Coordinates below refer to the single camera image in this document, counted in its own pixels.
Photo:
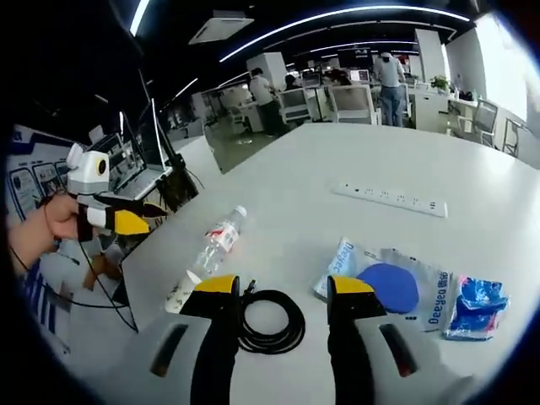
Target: wire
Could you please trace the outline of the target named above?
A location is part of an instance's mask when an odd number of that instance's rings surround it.
[[[304,339],[304,314],[285,293],[274,289],[252,293],[254,288],[255,280],[252,280],[240,298],[240,347],[246,352],[260,354],[283,354],[293,350]],[[289,318],[288,325],[282,331],[271,335],[257,332],[250,327],[246,320],[246,308],[257,301],[270,301],[281,306]]]
[[[122,314],[120,313],[120,311],[118,310],[118,307],[115,305],[114,301],[112,300],[111,296],[109,295],[109,293],[107,293],[107,290],[105,289],[105,286],[103,285],[103,283],[101,282],[100,278],[98,277],[98,273],[95,272],[94,270],[94,266],[92,266],[92,263],[90,262],[90,259],[88,258],[88,255],[86,254],[86,251],[84,250],[83,248],[83,244],[81,243],[81,241],[79,240],[78,241],[78,245],[81,247],[81,251],[83,251],[83,254],[84,254],[84,257],[86,257],[86,262],[88,262],[88,265],[90,267],[90,271],[95,275],[95,281],[98,282],[98,284],[100,285],[101,289],[103,290],[103,292],[105,293],[107,299],[110,301],[112,307],[114,308],[114,310],[116,311],[116,313],[118,314],[118,316],[120,317],[120,319],[122,319],[122,321],[129,326],[130,329],[132,329],[134,332],[137,332],[138,333],[138,329],[137,327],[133,326],[131,323],[129,323],[128,321],[126,321],[126,318],[124,318],[122,316]]]
[[[193,173],[191,170],[189,170],[189,169],[187,169],[187,168],[186,168],[186,170],[187,170],[187,172],[188,172],[189,174],[191,174],[193,177],[195,177],[195,178],[197,179],[197,181],[198,181],[199,184],[201,185],[202,189],[204,190],[206,187],[203,185],[203,182],[201,181],[201,179],[199,179],[199,178],[197,177],[197,175],[196,175],[195,173]]]
[[[23,269],[28,273],[30,270],[26,267],[26,265],[23,263],[23,261],[21,260],[21,258],[19,257],[19,255],[17,254],[17,252],[15,251],[15,249],[10,246],[9,247],[11,249],[11,251],[13,252],[13,255],[17,258],[17,260],[19,261],[20,265],[23,267]],[[77,302],[77,301],[73,301],[73,300],[70,300],[68,297],[64,297],[63,295],[60,295],[59,293],[57,293],[54,289],[52,289],[51,286],[43,283],[41,285],[41,287],[43,289],[46,289],[48,290],[50,293],[53,293],[56,297],[58,297],[60,300],[63,300],[63,301],[66,301],[66,302],[69,302],[70,304],[73,304],[73,305],[77,305],[77,306],[84,306],[84,307],[87,307],[87,308],[101,308],[101,309],[107,309],[107,310],[112,310],[114,308],[125,308],[127,307],[127,305],[123,305],[123,306],[109,306],[109,305],[91,305],[91,304],[83,304],[82,302]]]

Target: man in white shirt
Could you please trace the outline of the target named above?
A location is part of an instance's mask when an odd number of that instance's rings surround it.
[[[402,64],[388,52],[381,53],[375,65],[375,75],[381,81],[382,121],[393,127],[403,126],[404,92],[400,82],[405,83]]]
[[[262,69],[251,71],[250,91],[261,112],[262,126],[267,135],[281,136],[286,133],[285,124],[279,113],[279,103],[273,99],[275,88],[262,76]]]

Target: bottle label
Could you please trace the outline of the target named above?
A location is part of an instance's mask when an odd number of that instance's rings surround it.
[[[238,232],[235,227],[227,222],[217,224],[205,236],[209,239],[216,240],[226,252],[230,252],[238,240]]]

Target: potted plant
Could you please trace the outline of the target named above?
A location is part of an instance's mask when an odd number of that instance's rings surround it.
[[[435,76],[431,79],[431,87],[437,89],[440,94],[447,94],[448,92],[448,79],[445,76]]]

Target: floor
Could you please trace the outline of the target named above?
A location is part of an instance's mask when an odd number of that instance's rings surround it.
[[[211,127],[206,127],[205,131],[208,143],[213,149],[213,155],[224,174],[274,140],[262,132],[245,132],[236,135],[233,133],[230,121],[226,118],[219,120]]]

